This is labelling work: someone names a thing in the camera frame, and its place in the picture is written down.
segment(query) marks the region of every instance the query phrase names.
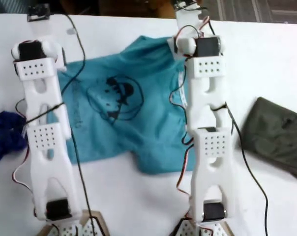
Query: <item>black logo print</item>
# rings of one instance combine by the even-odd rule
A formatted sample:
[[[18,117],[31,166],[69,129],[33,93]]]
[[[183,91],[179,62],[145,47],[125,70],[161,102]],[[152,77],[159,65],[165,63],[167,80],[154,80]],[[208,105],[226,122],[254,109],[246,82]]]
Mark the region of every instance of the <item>black logo print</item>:
[[[123,75],[96,80],[87,89],[87,97],[90,106],[111,124],[132,120],[144,104],[139,83]]]

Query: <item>blue fabric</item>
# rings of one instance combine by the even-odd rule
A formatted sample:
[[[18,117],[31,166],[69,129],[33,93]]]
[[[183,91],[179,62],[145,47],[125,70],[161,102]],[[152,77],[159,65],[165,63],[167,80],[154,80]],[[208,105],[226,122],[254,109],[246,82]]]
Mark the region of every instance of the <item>blue fabric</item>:
[[[0,113],[0,160],[4,155],[23,150],[27,146],[21,135],[25,122],[25,118],[18,114]]]
[[[81,66],[81,61],[70,63],[59,74],[61,88]],[[184,113],[169,95],[183,70],[183,60],[173,59],[166,38],[141,36],[119,54],[87,60],[63,95],[81,161],[132,151],[144,173],[181,170],[187,148],[181,143]],[[181,103],[179,92],[173,101]],[[71,140],[67,147],[75,163]],[[188,170],[194,165],[190,153]]]

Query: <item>red wire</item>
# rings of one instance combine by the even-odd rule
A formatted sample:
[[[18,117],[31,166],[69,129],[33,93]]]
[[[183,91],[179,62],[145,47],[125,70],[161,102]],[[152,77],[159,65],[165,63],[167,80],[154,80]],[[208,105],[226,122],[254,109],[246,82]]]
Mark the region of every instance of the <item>red wire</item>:
[[[203,227],[200,227],[202,230],[209,230],[211,232],[211,236],[214,235],[214,231],[212,229],[209,229],[209,228],[203,228]]]
[[[179,179],[178,179],[178,181],[177,181],[177,184],[176,184],[176,188],[177,188],[177,190],[180,191],[180,192],[182,192],[182,193],[187,194],[188,196],[190,196],[190,194],[187,193],[186,191],[180,189],[180,188],[179,188],[179,185],[180,185],[180,183],[181,183],[181,181],[182,181],[182,178],[183,178],[183,175],[184,175],[184,173],[185,173],[185,171],[186,171],[187,162],[188,162],[188,154],[189,154],[189,150],[190,150],[192,147],[193,147],[193,144],[190,145],[190,146],[186,149],[186,151],[184,152],[183,165],[182,165],[182,169],[181,169],[180,177],[179,177]]]

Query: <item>black wire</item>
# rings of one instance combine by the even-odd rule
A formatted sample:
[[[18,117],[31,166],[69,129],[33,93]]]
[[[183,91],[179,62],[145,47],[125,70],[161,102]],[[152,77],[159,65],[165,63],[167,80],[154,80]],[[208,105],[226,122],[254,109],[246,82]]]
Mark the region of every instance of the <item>black wire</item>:
[[[183,30],[183,29],[186,28],[186,27],[192,27],[192,28],[196,31],[196,33],[197,33],[197,35],[198,35],[198,38],[200,38],[199,31],[198,31],[197,28],[195,28],[193,25],[185,25],[184,27],[182,27],[182,28],[180,29],[180,31]]]
[[[267,194],[266,194],[266,192],[264,191],[264,189],[262,188],[262,186],[260,185],[260,183],[258,182],[258,180],[256,179],[256,177],[253,175],[253,173],[252,173],[252,171],[251,171],[251,169],[250,169],[250,167],[249,167],[249,164],[248,164],[247,159],[246,159],[246,156],[245,156],[245,151],[244,151],[244,149],[243,149],[243,145],[242,145],[243,142],[242,142],[242,136],[241,136],[240,129],[239,129],[239,127],[238,127],[238,125],[237,125],[237,123],[236,123],[236,120],[235,120],[235,118],[234,118],[234,116],[233,116],[231,110],[229,109],[227,103],[225,103],[223,106],[221,106],[221,107],[219,107],[219,108],[217,108],[217,109],[213,109],[212,111],[218,111],[218,110],[220,110],[220,109],[222,109],[222,108],[227,108],[228,114],[229,114],[229,116],[231,117],[232,122],[233,122],[233,124],[235,125],[235,128],[236,128],[237,133],[238,133],[238,136],[239,136],[239,140],[240,140],[240,148],[241,148],[241,154],[242,154],[243,160],[244,160],[244,162],[245,162],[245,165],[246,165],[246,167],[247,167],[247,169],[248,169],[248,171],[249,171],[251,177],[253,178],[253,180],[255,181],[255,183],[257,184],[257,186],[260,188],[261,192],[263,193],[263,195],[264,195],[264,197],[265,197],[265,199],[266,199],[266,209],[265,209],[265,233],[266,233],[266,236],[268,236],[268,234],[267,234],[267,209],[268,209],[268,198],[267,198]]]
[[[66,91],[66,89],[69,87],[69,85],[80,75],[80,73],[84,70],[85,68],[85,64],[86,64],[86,54],[85,54],[85,50],[84,50],[84,47],[82,45],[82,42],[81,42],[81,39],[80,39],[80,36],[79,36],[79,33],[75,27],[75,24],[73,22],[73,20],[71,19],[71,17],[67,14],[63,14],[64,16],[66,16],[69,21],[71,22],[74,30],[75,30],[75,33],[76,33],[76,36],[77,36],[77,39],[79,41],[79,44],[80,44],[80,47],[82,49],[82,53],[83,53],[83,63],[82,63],[82,67],[79,69],[79,71],[75,74],[75,76],[73,76],[69,81],[68,83],[66,83],[66,85],[63,87],[62,91],[61,91],[61,95],[64,94],[64,92]],[[74,145],[74,150],[75,150],[75,156],[76,156],[76,160],[77,160],[77,163],[78,163],[78,168],[79,168],[79,172],[80,172],[80,177],[81,177],[81,181],[82,181],[82,185],[83,185],[83,190],[84,190],[84,195],[85,195],[85,200],[86,200],[86,204],[88,206],[88,210],[89,210],[89,218],[91,219],[91,224],[92,224],[92,229],[93,229],[93,235],[95,236],[95,226],[94,226],[94,222],[92,220],[92,215],[91,215],[91,209],[90,209],[90,205],[89,205],[89,198],[88,198],[88,194],[87,194],[87,190],[86,190],[86,186],[85,186],[85,181],[84,181],[84,178],[83,178],[83,173],[82,173],[82,169],[81,169],[81,164],[80,164],[80,158],[79,158],[79,152],[77,150],[77,146],[76,146],[76,141],[75,141],[75,137],[74,137],[74,134],[73,134],[73,130],[71,128],[71,136],[72,136],[72,141],[73,141],[73,145]]]
[[[71,136],[72,136],[73,146],[74,146],[74,150],[75,150],[76,161],[78,163],[80,177],[81,177],[81,181],[82,181],[82,185],[83,185],[85,200],[86,200],[86,204],[88,205],[89,217],[90,217],[91,225],[92,225],[92,228],[93,228],[93,235],[95,236],[96,235],[95,234],[95,226],[94,226],[94,222],[93,222],[92,215],[91,215],[88,193],[86,191],[85,181],[84,181],[84,178],[83,178],[83,173],[82,173],[81,164],[80,164],[79,152],[78,152],[78,148],[76,146],[76,141],[75,141],[75,137],[74,137],[72,128],[71,128]]]
[[[208,21],[208,26],[211,29],[212,34],[215,35],[214,29],[213,29],[212,24],[211,24],[211,20]]]
[[[69,85],[80,75],[80,73],[84,70],[85,68],[85,64],[86,64],[86,54],[85,54],[85,50],[84,50],[84,47],[82,45],[82,42],[81,42],[81,39],[80,39],[80,36],[79,36],[79,33],[75,27],[75,24],[73,22],[73,20],[71,19],[71,17],[67,14],[63,14],[64,16],[66,16],[69,21],[71,22],[72,24],[72,27],[74,28],[75,30],[75,33],[76,33],[76,37],[78,38],[78,41],[79,41],[79,44],[80,44],[80,47],[81,47],[81,50],[82,50],[82,53],[83,53],[83,62],[82,62],[82,67],[79,69],[79,71],[68,81],[68,83],[66,83],[66,85],[63,87],[62,91],[61,91],[61,95],[64,94],[65,90],[69,87]]]
[[[181,7],[181,8],[179,8],[179,10],[185,10],[185,11],[197,11],[197,10],[199,10],[199,11],[201,11],[201,10],[208,10],[208,8],[206,7],[206,6],[200,6],[200,7],[198,7],[198,8],[195,8],[195,9],[187,9],[187,8],[185,8],[185,7]]]
[[[55,227],[55,228],[57,229],[57,231],[58,231],[58,236],[60,236],[60,230],[59,230],[59,228],[58,228],[55,224],[52,224],[52,226]]]
[[[15,110],[16,110],[16,112],[19,113],[20,115],[22,115],[22,113],[17,109],[17,106],[18,106],[22,101],[24,101],[24,100],[25,100],[25,98],[22,98],[21,100],[19,100],[19,101],[15,104]]]

